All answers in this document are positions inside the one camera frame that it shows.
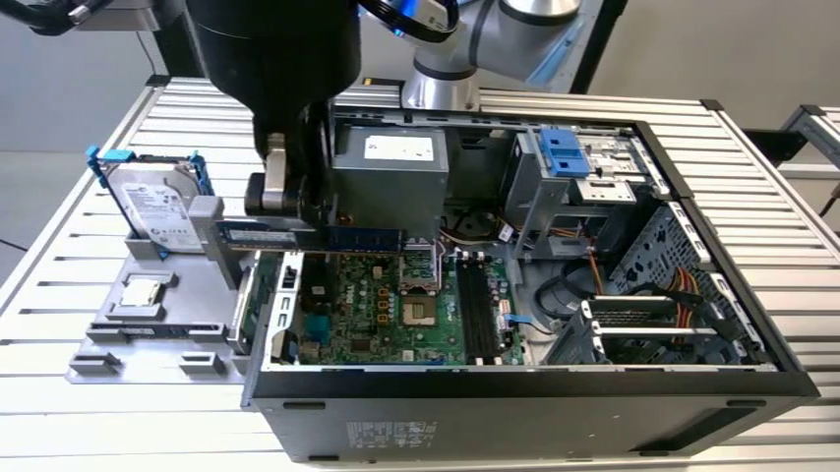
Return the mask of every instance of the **chip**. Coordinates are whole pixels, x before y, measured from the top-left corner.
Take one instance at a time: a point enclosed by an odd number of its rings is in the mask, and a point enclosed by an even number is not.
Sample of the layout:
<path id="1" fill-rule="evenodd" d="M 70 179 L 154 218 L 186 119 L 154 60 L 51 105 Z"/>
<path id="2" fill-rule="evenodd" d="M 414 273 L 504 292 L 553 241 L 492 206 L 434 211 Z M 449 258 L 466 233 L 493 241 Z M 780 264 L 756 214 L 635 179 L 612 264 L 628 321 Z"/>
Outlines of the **chip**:
<path id="1" fill-rule="evenodd" d="M 160 280 L 150 278 L 131 278 L 122 290 L 119 305 L 122 307 L 151 307 L 158 300 L 162 288 Z"/>
<path id="2" fill-rule="evenodd" d="M 353 352 L 370 352 L 370 339 L 351 339 L 350 351 Z"/>

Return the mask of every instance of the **wire bundle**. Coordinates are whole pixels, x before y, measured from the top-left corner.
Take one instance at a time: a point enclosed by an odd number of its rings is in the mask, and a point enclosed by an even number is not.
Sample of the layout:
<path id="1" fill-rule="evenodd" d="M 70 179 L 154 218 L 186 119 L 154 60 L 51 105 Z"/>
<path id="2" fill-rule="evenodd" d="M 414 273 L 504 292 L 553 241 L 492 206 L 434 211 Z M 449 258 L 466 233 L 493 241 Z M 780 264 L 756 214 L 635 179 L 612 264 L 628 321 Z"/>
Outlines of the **wire bundle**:
<path id="1" fill-rule="evenodd" d="M 689 272 L 685 268 L 679 267 L 675 274 L 673 280 L 671 281 L 671 285 L 668 286 L 668 291 L 677 290 L 680 292 L 688 292 L 695 295 L 700 295 L 700 286 L 697 284 L 697 279 L 692 272 Z M 677 304 L 677 327 L 689 327 L 692 325 L 692 317 L 695 312 L 683 307 L 683 305 Z"/>

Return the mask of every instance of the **white wall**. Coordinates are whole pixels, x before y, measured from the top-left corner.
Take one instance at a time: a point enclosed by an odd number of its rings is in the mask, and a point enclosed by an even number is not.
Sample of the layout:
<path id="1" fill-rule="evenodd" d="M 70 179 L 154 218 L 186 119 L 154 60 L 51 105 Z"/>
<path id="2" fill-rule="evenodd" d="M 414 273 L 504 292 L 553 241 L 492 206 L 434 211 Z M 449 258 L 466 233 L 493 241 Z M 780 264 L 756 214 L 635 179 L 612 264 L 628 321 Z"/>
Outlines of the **white wall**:
<path id="1" fill-rule="evenodd" d="M 592 93 L 715 98 L 745 128 L 779 128 L 803 103 L 840 104 L 840 1 L 630 0 Z M 827 162 L 807 147 L 797 162 Z M 820 210 L 835 181 L 792 184 Z M 840 230 L 840 206 L 825 220 Z"/>
<path id="2" fill-rule="evenodd" d="M 151 75 L 132 32 L 38 36 L 0 17 L 0 149 L 84 151 Z"/>

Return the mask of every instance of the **hard drive label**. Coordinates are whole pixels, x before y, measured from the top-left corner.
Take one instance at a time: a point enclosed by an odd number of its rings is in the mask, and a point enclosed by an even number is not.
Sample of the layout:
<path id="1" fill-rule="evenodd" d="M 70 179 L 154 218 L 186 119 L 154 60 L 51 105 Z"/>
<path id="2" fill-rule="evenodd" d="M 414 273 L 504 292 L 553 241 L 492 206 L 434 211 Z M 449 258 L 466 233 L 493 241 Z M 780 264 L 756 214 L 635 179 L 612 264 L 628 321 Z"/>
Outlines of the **hard drive label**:
<path id="1" fill-rule="evenodd" d="M 170 251 L 200 251 L 200 241 L 175 189 L 166 185 L 124 183 L 122 191 L 148 238 Z"/>

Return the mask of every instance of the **blue clip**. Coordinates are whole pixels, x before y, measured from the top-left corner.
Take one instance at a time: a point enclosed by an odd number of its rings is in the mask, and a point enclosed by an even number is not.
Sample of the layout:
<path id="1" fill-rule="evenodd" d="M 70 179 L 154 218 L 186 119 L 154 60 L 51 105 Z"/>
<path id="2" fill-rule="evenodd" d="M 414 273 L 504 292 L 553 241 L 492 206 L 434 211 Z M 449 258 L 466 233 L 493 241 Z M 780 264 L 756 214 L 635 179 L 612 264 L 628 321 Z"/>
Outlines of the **blue clip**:
<path id="1" fill-rule="evenodd" d="M 207 173 L 207 163 L 204 162 L 204 158 L 198 154 L 198 151 L 194 150 L 190 156 L 190 164 L 195 168 L 195 175 L 198 175 L 198 188 L 200 190 L 202 195 L 215 195 L 212 190 L 212 183 L 210 182 L 210 174 Z"/>
<path id="2" fill-rule="evenodd" d="M 540 147 L 549 158 L 556 177 L 586 177 L 589 163 L 580 150 L 577 135 L 572 130 L 544 128 L 540 130 Z"/>
<path id="3" fill-rule="evenodd" d="M 106 155 L 102 158 L 103 162 L 116 162 L 123 163 L 134 160 L 136 158 L 136 154 L 132 150 L 127 149 L 111 149 L 106 152 Z"/>
<path id="4" fill-rule="evenodd" d="M 106 174 L 103 173 L 103 169 L 100 168 L 100 147 L 96 145 L 90 145 L 88 149 L 84 151 L 84 155 L 88 157 L 87 163 L 91 172 L 96 175 L 96 180 L 100 183 L 100 186 L 106 189 L 108 187 L 108 179 L 106 178 Z"/>

